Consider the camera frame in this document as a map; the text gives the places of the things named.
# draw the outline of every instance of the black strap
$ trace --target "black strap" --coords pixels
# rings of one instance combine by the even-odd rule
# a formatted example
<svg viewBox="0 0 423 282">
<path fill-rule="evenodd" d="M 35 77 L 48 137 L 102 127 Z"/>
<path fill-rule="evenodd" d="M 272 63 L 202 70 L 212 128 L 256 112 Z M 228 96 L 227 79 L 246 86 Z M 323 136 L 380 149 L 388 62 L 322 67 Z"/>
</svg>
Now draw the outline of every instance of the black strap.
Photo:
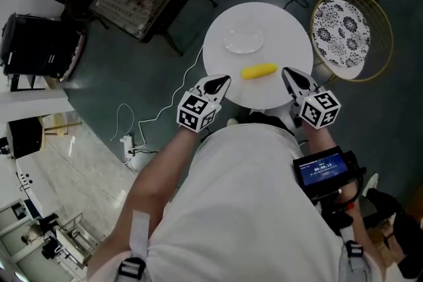
<svg viewBox="0 0 423 282">
<path fill-rule="evenodd" d="M 346 247 L 349 258 L 363 257 L 363 247 L 361 244 L 358 244 L 356 241 L 349 240 L 347 243 L 345 243 L 345 247 Z"/>
<path fill-rule="evenodd" d="M 144 269 L 145 262 L 141 258 L 128 258 L 120 264 L 118 275 L 131 277 L 139 281 L 143 275 Z"/>
</svg>

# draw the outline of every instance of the small screen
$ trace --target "small screen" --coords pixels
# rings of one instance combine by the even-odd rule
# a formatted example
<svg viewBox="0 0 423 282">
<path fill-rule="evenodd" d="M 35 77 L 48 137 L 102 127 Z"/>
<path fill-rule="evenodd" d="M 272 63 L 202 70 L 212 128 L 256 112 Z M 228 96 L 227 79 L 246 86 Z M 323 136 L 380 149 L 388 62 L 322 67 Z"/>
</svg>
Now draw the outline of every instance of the small screen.
<svg viewBox="0 0 423 282">
<path fill-rule="evenodd" d="M 299 169 L 303 177 L 304 186 L 333 178 L 348 170 L 339 154 L 333 154 L 320 160 L 301 164 Z"/>
</svg>

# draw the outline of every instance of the power strip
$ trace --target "power strip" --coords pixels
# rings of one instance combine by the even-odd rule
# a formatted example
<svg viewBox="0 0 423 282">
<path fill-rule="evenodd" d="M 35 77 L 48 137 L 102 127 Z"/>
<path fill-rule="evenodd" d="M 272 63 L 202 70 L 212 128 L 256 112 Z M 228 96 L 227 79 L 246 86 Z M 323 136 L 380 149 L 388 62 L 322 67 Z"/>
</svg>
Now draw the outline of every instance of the power strip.
<svg viewBox="0 0 423 282">
<path fill-rule="evenodd" d="M 132 159 L 135 156 L 133 152 L 134 139 L 132 135 L 126 134 L 123 138 L 121 138 L 120 142 L 124 143 L 125 157 L 127 159 Z"/>
</svg>

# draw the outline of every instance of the white t-shirt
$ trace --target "white t-shirt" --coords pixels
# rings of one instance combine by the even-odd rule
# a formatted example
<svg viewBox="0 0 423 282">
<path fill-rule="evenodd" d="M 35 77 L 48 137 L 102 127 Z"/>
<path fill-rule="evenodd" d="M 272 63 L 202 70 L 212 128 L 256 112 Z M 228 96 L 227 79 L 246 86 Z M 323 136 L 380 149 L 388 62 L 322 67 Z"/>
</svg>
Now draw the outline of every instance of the white t-shirt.
<svg viewBox="0 0 423 282">
<path fill-rule="evenodd" d="M 295 181 L 292 160 L 301 156 L 289 133 L 269 125 L 208 137 L 150 238 L 153 282 L 337 282 L 342 240 Z M 92 281 L 106 281 L 129 255 Z"/>
</svg>

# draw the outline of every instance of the yellow object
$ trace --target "yellow object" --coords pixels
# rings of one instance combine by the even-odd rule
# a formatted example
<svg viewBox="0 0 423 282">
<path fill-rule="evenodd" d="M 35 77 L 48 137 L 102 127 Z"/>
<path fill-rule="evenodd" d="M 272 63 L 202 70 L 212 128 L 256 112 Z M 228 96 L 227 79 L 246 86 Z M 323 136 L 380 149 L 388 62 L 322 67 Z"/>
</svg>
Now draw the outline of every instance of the yellow object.
<svg viewBox="0 0 423 282">
<path fill-rule="evenodd" d="M 65 117 L 63 116 L 62 113 L 53 114 L 53 124 L 54 124 L 54 127 L 63 126 L 63 125 L 66 124 L 65 123 Z M 66 134 L 66 131 L 67 131 L 66 127 L 63 127 L 63 128 L 59 127 L 59 128 L 56 129 L 56 134 L 59 137 L 64 137 L 65 134 Z"/>
<path fill-rule="evenodd" d="M 241 71 L 243 79 L 254 79 L 272 74 L 278 70 L 276 63 L 261 63 L 259 65 L 244 67 Z"/>
</svg>

